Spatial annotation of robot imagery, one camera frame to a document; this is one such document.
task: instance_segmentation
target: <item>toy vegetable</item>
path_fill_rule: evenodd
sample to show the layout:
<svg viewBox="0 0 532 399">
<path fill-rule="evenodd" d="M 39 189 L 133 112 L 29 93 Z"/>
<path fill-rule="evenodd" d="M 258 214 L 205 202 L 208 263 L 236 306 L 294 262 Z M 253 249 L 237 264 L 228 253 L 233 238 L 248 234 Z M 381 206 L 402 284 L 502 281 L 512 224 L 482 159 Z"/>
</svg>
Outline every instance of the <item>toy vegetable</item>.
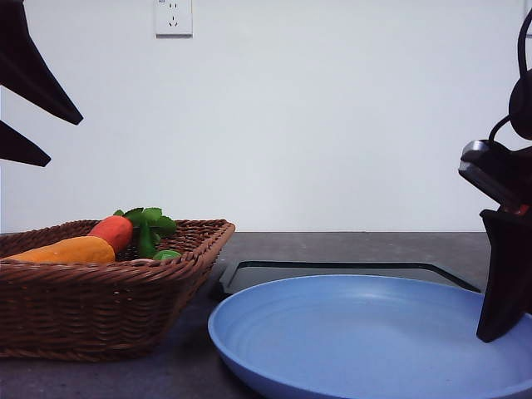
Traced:
<svg viewBox="0 0 532 399">
<path fill-rule="evenodd" d="M 35 263 L 112 262 L 131 241 L 132 235 L 133 224 L 123 216 L 113 215 L 103 219 L 88 235 L 62 239 L 6 259 Z"/>
<path fill-rule="evenodd" d="M 125 249 L 139 229 L 138 251 L 141 258 L 165 260 L 180 256 L 175 251 L 157 252 L 161 237 L 173 234 L 175 221 L 162 215 L 160 208 L 135 208 L 115 214 L 99 222 L 86 236 L 63 239 L 52 245 L 30 249 L 5 259 L 34 263 L 108 263 Z"/>
</svg>

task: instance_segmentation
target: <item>yellow vegetable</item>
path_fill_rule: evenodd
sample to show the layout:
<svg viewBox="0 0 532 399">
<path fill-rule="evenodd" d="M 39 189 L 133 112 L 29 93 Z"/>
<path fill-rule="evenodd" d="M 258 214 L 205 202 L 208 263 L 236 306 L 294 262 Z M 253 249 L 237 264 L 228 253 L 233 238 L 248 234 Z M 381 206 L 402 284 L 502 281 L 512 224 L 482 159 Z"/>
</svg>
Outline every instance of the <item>yellow vegetable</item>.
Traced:
<svg viewBox="0 0 532 399">
<path fill-rule="evenodd" d="M 100 237 L 84 235 L 73 239 L 63 239 L 52 245 L 30 249 L 9 256 L 5 259 L 15 259 L 35 263 L 106 263 L 115 260 L 115 251 Z"/>
</svg>

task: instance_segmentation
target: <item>green leaf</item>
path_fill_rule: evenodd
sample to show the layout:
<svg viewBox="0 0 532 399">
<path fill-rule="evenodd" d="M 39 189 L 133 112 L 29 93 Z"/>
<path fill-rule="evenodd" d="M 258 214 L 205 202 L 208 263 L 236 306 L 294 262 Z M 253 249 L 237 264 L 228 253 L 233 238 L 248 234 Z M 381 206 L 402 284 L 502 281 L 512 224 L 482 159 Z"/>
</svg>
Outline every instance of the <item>green leaf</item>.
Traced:
<svg viewBox="0 0 532 399">
<path fill-rule="evenodd" d="M 163 211 L 161 208 L 146 208 L 144 209 L 142 214 L 144 215 L 148 223 L 152 224 L 156 220 L 160 219 L 160 217 L 163 215 Z"/>
<path fill-rule="evenodd" d="M 133 227 L 139 227 L 143 221 L 145 221 L 144 208 L 134 208 L 124 213 L 124 217 L 129 219 L 133 224 Z"/>
<path fill-rule="evenodd" d="M 159 251 L 157 254 L 153 255 L 154 260 L 166 260 L 172 258 L 178 258 L 181 254 L 177 251 L 170 251 L 165 249 L 164 251 Z"/>
<path fill-rule="evenodd" d="M 160 234 L 161 237 L 172 235 L 177 230 L 177 224 L 168 216 L 161 216 L 155 222 L 150 223 L 150 227 Z"/>
<path fill-rule="evenodd" d="M 141 258 L 153 258 L 157 250 L 151 241 L 150 227 L 144 220 L 140 223 L 139 232 L 139 256 Z"/>
</svg>

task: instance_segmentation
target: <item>wicker basket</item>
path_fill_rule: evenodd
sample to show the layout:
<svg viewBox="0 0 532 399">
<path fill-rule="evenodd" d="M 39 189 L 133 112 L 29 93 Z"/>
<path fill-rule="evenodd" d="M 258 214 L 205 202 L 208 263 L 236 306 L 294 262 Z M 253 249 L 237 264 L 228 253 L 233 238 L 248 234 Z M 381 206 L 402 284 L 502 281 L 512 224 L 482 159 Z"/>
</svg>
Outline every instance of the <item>wicker basket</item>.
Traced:
<svg viewBox="0 0 532 399">
<path fill-rule="evenodd" d="M 113 264 L 0 262 L 0 357 L 109 361 L 146 355 L 207 279 L 234 232 L 225 220 L 178 220 L 165 261 L 136 260 L 135 246 Z M 0 258 L 85 235 L 96 220 L 0 236 Z"/>
</svg>

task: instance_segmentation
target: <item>black tray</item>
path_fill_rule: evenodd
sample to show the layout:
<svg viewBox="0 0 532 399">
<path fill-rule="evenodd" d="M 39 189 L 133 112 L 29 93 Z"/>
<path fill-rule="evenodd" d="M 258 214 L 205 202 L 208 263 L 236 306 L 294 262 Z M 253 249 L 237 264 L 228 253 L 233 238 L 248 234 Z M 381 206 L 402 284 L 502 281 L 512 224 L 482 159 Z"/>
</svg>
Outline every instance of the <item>black tray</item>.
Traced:
<svg viewBox="0 0 532 399">
<path fill-rule="evenodd" d="M 431 281 L 454 287 L 469 289 L 479 293 L 480 290 L 463 278 L 456 276 L 444 267 L 426 263 L 403 262 L 274 262 L 252 260 L 240 262 L 236 267 L 228 267 L 219 279 L 216 297 L 224 298 L 242 289 L 268 281 L 283 278 L 302 277 L 319 274 L 370 274 L 413 278 Z"/>
</svg>

